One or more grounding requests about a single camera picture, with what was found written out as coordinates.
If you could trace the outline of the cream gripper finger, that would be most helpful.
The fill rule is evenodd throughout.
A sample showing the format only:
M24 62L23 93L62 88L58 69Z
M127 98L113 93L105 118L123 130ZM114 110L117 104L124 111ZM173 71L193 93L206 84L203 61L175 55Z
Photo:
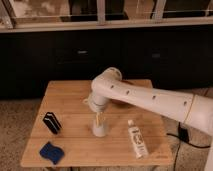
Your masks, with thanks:
M97 113L96 116L95 116L95 119L96 119L96 125L97 125L97 126L102 125L103 122L104 122L103 113L102 113L102 112Z

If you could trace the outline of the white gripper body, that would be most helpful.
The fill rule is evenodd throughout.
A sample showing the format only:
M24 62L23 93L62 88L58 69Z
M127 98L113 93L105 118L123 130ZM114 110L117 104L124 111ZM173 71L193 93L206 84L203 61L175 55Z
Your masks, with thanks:
M83 100L83 103L88 105L93 112L102 113L107 107L108 99L95 92L91 92L89 96Z

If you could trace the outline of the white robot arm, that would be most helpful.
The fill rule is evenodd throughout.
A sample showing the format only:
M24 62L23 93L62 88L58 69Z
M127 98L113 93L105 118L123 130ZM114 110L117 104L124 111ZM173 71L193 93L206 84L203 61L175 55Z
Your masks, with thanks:
M212 137L204 171L213 171L213 99L190 93L124 83L119 69L109 67L91 82L88 106L103 112L110 99L126 102L198 129Z

